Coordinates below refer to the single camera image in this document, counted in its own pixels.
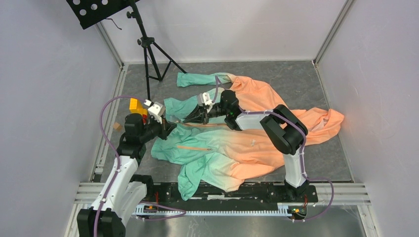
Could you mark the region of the green and orange jacket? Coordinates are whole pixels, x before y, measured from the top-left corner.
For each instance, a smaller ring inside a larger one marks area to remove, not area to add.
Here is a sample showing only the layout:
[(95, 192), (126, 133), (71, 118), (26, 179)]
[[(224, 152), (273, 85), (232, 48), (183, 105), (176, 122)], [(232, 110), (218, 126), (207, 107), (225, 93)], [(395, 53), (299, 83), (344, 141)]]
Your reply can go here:
[[(284, 100), (266, 82), (229, 73), (177, 76), (177, 86), (231, 83), (242, 109), (264, 111)], [(183, 200), (191, 198), (203, 181), (232, 192), (247, 179), (271, 173), (284, 165), (283, 155), (263, 130), (234, 131), (224, 117), (212, 118), (206, 125), (180, 123), (167, 139), (157, 139), (153, 158), (180, 165), (178, 189)]]

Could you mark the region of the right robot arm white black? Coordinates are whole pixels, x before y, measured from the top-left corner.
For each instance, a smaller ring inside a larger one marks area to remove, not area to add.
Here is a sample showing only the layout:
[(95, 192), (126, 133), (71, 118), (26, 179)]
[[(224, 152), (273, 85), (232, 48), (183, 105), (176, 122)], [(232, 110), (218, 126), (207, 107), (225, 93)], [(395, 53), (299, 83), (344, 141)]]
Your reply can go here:
[(197, 100), (195, 109), (183, 120), (185, 123), (207, 124), (210, 118), (224, 116), (231, 130), (264, 130), (274, 147), (284, 155), (286, 197), (299, 201), (305, 196), (309, 180), (302, 156), (308, 130), (285, 105), (263, 112), (245, 111), (235, 91), (229, 89), (221, 93), (218, 103), (213, 102), (208, 93), (199, 94)]

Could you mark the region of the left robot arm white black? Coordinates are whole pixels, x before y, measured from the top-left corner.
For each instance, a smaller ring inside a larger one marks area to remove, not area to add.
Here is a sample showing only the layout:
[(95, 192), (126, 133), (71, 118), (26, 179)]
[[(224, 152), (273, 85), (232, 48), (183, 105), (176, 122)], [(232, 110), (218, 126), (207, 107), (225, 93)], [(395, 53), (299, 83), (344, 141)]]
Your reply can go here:
[(164, 116), (151, 116), (144, 121), (141, 114), (130, 114), (124, 127), (111, 174), (95, 201), (77, 215), (81, 237), (124, 237), (137, 205), (155, 196), (152, 177), (135, 172), (145, 154), (146, 143), (156, 137), (167, 139), (177, 125)]

